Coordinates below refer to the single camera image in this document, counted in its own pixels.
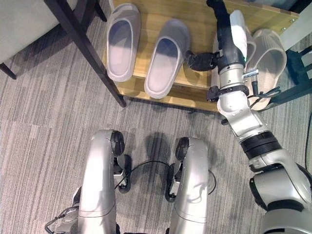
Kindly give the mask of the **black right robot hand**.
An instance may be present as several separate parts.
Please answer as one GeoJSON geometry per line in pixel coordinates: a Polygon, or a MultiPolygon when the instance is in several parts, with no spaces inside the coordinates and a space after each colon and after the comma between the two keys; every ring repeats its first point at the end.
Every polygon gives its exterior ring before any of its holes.
{"type": "Polygon", "coordinates": [[[218,51],[214,53],[204,52],[194,54],[188,50],[186,52],[186,62],[188,67],[194,71],[209,71],[217,68],[218,71],[234,65],[245,65],[243,53],[234,44],[231,31],[230,15],[227,12],[225,3],[221,0],[206,1],[208,7],[214,10],[217,19],[217,41],[218,51]]]}

